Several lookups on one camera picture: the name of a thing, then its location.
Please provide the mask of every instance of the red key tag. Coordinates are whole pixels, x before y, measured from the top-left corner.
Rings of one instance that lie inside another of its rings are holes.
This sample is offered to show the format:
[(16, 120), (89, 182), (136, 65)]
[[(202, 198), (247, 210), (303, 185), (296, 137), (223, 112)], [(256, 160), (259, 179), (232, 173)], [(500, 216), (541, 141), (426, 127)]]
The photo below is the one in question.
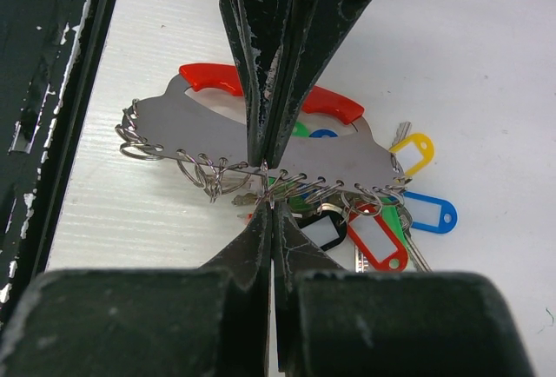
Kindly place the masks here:
[[(365, 205), (360, 210), (374, 211)], [(358, 216), (352, 214), (347, 225), (347, 235), (367, 260), (378, 271), (403, 271), (409, 258), (406, 248), (381, 215)]]

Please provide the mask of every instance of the black frame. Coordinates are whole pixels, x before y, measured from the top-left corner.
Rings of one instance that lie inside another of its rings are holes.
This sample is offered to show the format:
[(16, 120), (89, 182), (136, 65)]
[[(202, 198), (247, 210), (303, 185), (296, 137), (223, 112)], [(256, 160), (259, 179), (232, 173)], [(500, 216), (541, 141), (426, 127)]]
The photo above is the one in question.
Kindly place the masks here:
[[(0, 288), (11, 285), (2, 323), (46, 268), (115, 2), (0, 0)], [(25, 139), (34, 133), (28, 152), (10, 151), (18, 121)]]

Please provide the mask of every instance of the white table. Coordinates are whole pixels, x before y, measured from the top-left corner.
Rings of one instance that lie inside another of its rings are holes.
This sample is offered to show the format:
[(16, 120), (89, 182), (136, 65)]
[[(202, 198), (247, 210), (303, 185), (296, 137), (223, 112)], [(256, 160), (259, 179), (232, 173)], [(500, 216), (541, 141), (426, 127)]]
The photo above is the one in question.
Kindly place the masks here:
[[(412, 190), (447, 198), (459, 225), (414, 232), (435, 270), (489, 277), (539, 375), (556, 368), (556, 0), (373, 0), (319, 81), (366, 108), (378, 143), (399, 122), (435, 143)], [(49, 269), (201, 265), (243, 228), (172, 162), (118, 152), (134, 97), (179, 65), (232, 63), (218, 0), (117, 0)], [(353, 266), (353, 247), (334, 251)]]

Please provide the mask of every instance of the yellow key tag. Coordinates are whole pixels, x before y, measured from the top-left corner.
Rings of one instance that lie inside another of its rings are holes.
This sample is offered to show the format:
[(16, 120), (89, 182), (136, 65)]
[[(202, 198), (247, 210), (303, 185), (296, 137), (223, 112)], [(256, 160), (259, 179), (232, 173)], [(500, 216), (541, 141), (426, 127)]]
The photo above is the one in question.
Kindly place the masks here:
[(433, 160), (434, 144), (425, 134), (415, 133), (394, 145), (390, 152), (396, 154), (406, 175), (414, 175)]

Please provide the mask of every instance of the black key tag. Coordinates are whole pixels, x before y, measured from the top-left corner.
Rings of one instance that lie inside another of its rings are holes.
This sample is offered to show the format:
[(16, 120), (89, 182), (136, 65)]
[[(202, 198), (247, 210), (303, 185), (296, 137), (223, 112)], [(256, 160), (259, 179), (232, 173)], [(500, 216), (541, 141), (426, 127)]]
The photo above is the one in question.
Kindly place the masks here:
[(323, 209), (320, 214), (296, 220), (303, 234), (322, 251), (340, 245), (348, 234), (348, 225), (337, 210)]

